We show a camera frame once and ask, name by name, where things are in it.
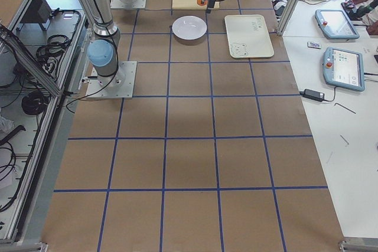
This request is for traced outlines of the orange fruit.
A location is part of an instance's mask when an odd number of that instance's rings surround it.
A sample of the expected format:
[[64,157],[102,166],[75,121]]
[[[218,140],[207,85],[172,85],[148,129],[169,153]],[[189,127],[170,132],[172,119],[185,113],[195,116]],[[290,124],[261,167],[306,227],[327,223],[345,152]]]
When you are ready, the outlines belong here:
[[196,3],[199,6],[205,6],[206,5],[206,0],[196,0]]

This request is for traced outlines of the white round plate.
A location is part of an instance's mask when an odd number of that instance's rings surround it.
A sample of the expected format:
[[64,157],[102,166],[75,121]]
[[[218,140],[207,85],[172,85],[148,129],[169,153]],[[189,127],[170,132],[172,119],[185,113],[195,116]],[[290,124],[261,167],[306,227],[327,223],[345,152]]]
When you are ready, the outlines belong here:
[[199,17],[183,16],[174,21],[172,31],[182,40],[197,40],[206,33],[207,24]]

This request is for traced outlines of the cream bear tray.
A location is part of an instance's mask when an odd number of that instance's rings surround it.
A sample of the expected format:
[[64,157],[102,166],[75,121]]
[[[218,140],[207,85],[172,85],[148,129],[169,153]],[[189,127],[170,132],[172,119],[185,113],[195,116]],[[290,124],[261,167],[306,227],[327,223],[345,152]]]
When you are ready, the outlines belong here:
[[262,15],[226,15],[224,22],[233,58],[273,57],[274,49]]

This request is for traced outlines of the upper teach pendant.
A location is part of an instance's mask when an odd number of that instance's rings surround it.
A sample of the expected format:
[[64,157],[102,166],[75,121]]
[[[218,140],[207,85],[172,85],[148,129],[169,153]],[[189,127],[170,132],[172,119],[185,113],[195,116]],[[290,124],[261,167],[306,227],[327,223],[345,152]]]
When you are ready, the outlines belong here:
[[360,37],[347,14],[342,10],[318,9],[314,17],[327,39],[356,40]]

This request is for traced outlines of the teach pendant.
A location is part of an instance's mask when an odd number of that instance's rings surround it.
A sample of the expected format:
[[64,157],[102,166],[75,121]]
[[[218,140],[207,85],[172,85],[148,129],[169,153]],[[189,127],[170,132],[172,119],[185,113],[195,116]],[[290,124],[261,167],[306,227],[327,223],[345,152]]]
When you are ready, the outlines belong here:
[[314,17],[327,39],[356,40],[360,37],[347,14],[342,10],[318,9]]
[[363,56],[355,51],[328,47],[322,64],[324,81],[331,86],[364,91]]

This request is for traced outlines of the black power adapter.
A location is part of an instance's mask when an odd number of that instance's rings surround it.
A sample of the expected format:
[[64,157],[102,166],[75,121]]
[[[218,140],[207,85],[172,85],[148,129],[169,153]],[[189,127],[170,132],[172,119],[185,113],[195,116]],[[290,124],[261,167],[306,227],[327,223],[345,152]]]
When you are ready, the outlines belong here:
[[316,102],[323,102],[325,100],[324,93],[315,90],[305,89],[300,91],[299,94],[306,99],[314,100]]

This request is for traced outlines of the lower teach pendant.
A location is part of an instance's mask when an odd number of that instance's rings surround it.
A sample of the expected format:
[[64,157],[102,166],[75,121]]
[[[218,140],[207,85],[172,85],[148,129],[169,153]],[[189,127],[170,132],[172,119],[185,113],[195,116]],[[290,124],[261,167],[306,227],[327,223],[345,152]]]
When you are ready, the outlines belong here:
[[331,86],[364,91],[363,56],[355,51],[328,47],[322,64],[324,81]]

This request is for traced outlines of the black allen key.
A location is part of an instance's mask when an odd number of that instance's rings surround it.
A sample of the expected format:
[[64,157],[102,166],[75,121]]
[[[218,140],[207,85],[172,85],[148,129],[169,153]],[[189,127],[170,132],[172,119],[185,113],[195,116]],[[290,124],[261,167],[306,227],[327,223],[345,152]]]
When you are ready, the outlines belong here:
[[357,112],[355,112],[354,110],[351,110],[350,108],[340,104],[340,103],[334,103],[334,106],[340,106],[342,108],[344,108],[345,110],[348,110],[349,112],[353,113],[353,114],[357,114]]

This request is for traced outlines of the aluminium side frame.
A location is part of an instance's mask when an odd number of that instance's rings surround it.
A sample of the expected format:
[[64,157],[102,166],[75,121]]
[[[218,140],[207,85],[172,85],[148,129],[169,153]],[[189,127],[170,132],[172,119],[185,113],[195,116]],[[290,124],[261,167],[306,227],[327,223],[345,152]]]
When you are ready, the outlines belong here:
[[[40,251],[43,227],[53,196],[72,123],[65,105],[81,88],[87,68],[91,23],[85,10],[59,12],[47,25],[21,24],[1,32],[1,80],[13,80],[1,91],[3,117],[15,123],[1,135],[1,250]],[[52,73],[32,57],[54,34],[66,34],[70,45]]]

